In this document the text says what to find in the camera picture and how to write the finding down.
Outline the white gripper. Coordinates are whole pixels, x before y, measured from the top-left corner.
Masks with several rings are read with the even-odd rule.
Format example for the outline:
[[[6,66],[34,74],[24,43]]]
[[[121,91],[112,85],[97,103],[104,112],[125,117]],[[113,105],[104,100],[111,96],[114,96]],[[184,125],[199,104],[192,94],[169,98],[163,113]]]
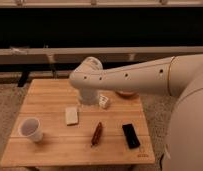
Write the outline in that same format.
[[[79,101],[83,105],[96,105],[99,101],[99,93],[97,90],[81,89]]]

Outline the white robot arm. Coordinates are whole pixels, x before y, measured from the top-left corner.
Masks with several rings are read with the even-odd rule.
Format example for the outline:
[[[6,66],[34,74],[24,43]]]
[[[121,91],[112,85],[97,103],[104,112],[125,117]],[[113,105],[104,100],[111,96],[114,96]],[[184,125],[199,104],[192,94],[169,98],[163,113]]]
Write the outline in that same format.
[[[162,171],[203,171],[203,54],[113,69],[104,69],[97,58],[88,57],[70,74],[70,84],[84,100],[94,90],[177,97],[164,144]]]

